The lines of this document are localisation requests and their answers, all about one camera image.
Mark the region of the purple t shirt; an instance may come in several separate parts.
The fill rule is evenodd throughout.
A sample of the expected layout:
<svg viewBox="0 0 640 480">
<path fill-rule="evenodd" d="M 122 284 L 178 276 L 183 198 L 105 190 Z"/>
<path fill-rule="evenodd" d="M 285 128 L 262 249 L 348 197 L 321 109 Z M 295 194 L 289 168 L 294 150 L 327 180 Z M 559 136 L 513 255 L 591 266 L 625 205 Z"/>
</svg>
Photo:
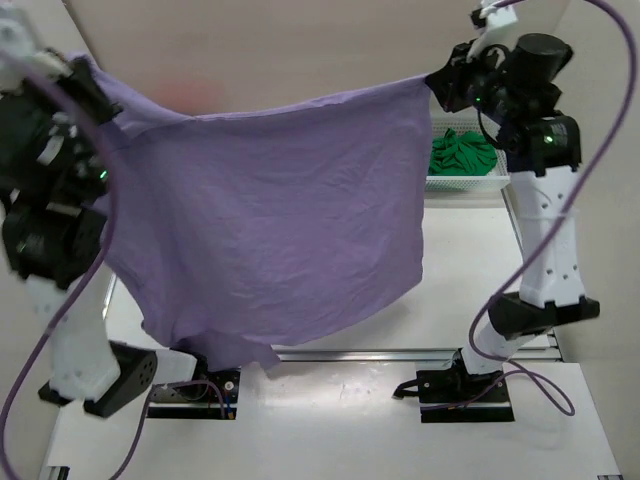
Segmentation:
<svg viewBox="0 0 640 480">
<path fill-rule="evenodd" d="M 91 65 L 121 112 L 107 265 L 163 346 L 210 368 L 276 364 L 423 276 L 432 144 L 422 76 L 255 111 L 186 116 Z"/>
</svg>

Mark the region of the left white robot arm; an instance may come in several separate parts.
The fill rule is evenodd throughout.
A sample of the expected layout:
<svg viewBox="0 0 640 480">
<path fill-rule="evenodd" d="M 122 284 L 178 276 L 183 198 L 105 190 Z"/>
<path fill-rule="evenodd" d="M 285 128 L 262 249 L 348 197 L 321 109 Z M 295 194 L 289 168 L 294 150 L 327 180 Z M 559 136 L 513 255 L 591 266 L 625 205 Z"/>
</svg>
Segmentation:
<svg viewBox="0 0 640 480">
<path fill-rule="evenodd" d="M 44 52 L 34 71 L 1 90 L 1 242 L 8 267 L 27 288 L 51 352 L 43 402 L 80 402 L 107 418 L 160 386 L 197 398 L 209 373 L 176 350 L 151 350 L 108 337 L 98 298 L 88 286 L 101 266 L 114 222 L 93 207 L 109 188 L 110 172 L 94 148 L 94 125 L 120 112 L 98 86 L 85 58 Z"/>
</svg>

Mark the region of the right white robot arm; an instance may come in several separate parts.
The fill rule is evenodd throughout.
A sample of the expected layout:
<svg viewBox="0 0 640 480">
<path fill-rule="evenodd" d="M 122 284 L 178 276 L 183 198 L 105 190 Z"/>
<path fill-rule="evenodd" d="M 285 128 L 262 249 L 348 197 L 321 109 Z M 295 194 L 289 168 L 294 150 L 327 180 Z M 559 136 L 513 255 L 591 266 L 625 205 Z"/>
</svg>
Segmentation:
<svg viewBox="0 0 640 480">
<path fill-rule="evenodd" d="M 502 367 L 556 326 L 597 317 L 586 295 L 567 200 L 581 164 L 577 122 L 556 108 L 554 80 L 574 55 L 548 34 L 526 34 L 513 49 L 477 41 L 456 45 L 426 85 L 447 113 L 473 107 L 499 127 L 492 144 L 507 160 L 518 210 L 524 271 L 517 291 L 501 288 L 473 321 L 467 344 L 439 370 L 400 384 L 394 398 L 444 392 L 450 407 L 469 404 L 502 381 Z"/>
</svg>

